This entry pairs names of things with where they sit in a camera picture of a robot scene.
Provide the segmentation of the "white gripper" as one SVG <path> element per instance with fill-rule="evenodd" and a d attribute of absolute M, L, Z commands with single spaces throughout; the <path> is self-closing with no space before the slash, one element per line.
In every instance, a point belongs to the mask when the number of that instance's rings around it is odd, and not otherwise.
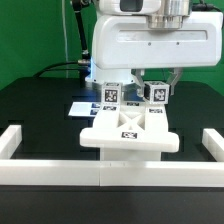
<path fill-rule="evenodd" d="M 175 67 L 214 66 L 221 58 L 223 14 L 191 9 L 190 0 L 96 0 L 92 58 L 101 69 L 132 69 L 143 99 L 143 68 L 172 68 L 170 95 L 182 76 Z"/>

